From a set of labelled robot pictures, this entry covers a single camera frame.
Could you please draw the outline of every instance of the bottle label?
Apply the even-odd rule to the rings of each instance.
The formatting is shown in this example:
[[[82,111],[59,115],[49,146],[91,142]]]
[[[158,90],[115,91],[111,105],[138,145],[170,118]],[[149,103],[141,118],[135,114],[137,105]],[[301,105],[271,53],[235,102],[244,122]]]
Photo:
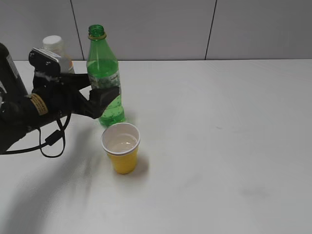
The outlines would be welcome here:
[[[90,79],[91,87],[93,89],[95,88],[107,89],[107,88],[111,88],[114,86],[118,86],[119,93],[121,93],[119,71],[116,71],[114,74],[108,77],[97,78],[92,75],[89,75],[89,79]]]
[[[68,73],[75,74],[74,67],[71,66],[68,70]]]
[[[11,67],[11,70],[14,73],[15,78],[17,79],[19,77],[19,72],[18,72],[10,54],[6,57],[6,60],[8,61],[9,65]]]

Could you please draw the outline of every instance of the green plastic bottle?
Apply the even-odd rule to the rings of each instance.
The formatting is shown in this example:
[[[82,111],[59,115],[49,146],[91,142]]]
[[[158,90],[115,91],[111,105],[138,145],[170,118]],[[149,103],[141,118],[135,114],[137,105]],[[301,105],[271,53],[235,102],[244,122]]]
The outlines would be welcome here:
[[[121,87],[118,60],[106,42],[106,34],[102,25],[89,27],[91,40],[87,61],[87,70],[92,88],[110,88],[119,86],[120,95],[112,101],[99,118],[103,126],[125,121],[125,113],[121,104]]]

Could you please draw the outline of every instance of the robotic arm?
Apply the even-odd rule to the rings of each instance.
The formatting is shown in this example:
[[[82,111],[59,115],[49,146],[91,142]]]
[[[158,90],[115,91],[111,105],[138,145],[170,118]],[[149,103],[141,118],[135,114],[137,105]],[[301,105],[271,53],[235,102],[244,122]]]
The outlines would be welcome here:
[[[14,72],[9,63],[0,61],[0,155],[9,154],[8,148],[28,132],[53,121],[60,126],[60,118],[67,116],[60,130],[32,149],[53,145],[64,137],[71,113],[98,118],[119,95],[118,87],[93,89],[87,100],[79,90],[90,85],[88,74],[63,73],[63,65],[69,60],[50,51],[34,48],[29,53],[29,62],[35,67],[34,89],[25,95],[24,85],[16,76],[17,70]]]

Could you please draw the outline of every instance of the table surface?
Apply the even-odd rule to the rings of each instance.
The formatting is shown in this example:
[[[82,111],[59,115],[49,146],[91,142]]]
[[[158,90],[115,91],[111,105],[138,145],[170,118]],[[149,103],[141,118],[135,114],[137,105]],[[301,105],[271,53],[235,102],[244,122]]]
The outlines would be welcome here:
[[[16,64],[31,90],[33,68]],[[0,156],[1,234],[312,233],[312,60],[126,61],[120,73],[141,132],[135,171],[115,173],[98,121],[73,116],[60,158]]]

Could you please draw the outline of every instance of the black cable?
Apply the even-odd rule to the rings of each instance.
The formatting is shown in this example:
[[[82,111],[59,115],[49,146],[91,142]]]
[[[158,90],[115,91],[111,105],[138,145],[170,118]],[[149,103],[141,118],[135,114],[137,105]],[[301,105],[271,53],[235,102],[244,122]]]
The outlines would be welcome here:
[[[58,155],[50,156],[50,155],[45,154],[45,153],[43,152],[42,148],[40,148],[40,151],[41,151],[42,155],[45,156],[45,157],[48,157],[48,158],[56,158],[56,157],[59,157],[59,156],[61,156],[61,155],[64,153],[64,150],[65,150],[65,145],[66,145],[66,141],[65,141],[65,128],[64,128],[64,126],[62,125],[62,122],[60,121],[60,119],[57,119],[57,123],[58,123],[58,127],[59,127],[59,129],[60,129],[60,131],[61,131],[61,134],[62,134],[63,149],[62,149],[62,151],[61,151]],[[39,130],[39,145],[41,145],[41,129],[38,128],[38,130]]]
[[[61,127],[62,127],[63,130],[61,129],[61,127],[60,127],[60,125],[59,125],[59,123],[58,123],[58,126],[59,126],[60,130],[61,130],[61,131],[64,131],[64,135],[65,135],[65,129],[67,128],[67,126],[68,126],[68,124],[69,124],[70,117],[71,117],[71,113],[69,113],[69,114],[67,115],[67,118],[66,118],[66,121],[65,121],[64,125],[61,125]],[[41,144],[41,129],[40,129],[40,128],[37,128],[37,130],[39,131],[39,145],[37,145],[37,146],[35,146],[35,147],[27,148],[27,149],[22,149],[22,150],[11,150],[11,151],[6,151],[6,152],[3,153],[3,155],[23,154],[23,153],[32,152],[32,151],[35,151],[35,150],[40,150],[40,151],[41,151],[41,149],[42,149],[43,147],[47,146],[48,143],[45,142],[45,143]]]
[[[27,149],[23,149],[23,150],[10,150],[10,151],[6,151],[6,152],[3,153],[3,155],[14,155],[14,154],[28,153],[28,152],[31,152],[31,151],[35,151],[35,150],[41,149],[41,148],[43,148],[43,147],[45,147],[47,145],[48,145],[48,143],[45,142],[42,145],[37,145],[37,146],[32,147],[32,148],[27,148]]]

